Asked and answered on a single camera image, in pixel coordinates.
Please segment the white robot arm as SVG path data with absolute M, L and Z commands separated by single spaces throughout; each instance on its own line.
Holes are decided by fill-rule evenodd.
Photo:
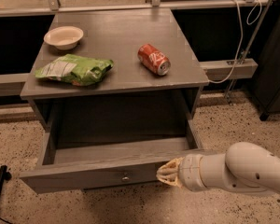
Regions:
M 160 167 L 156 177 L 194 192 L 223 189 L 248 195 L 280 194 L 280 158 L 263 147 L 240 142 L 223 154 L 175 158 Z

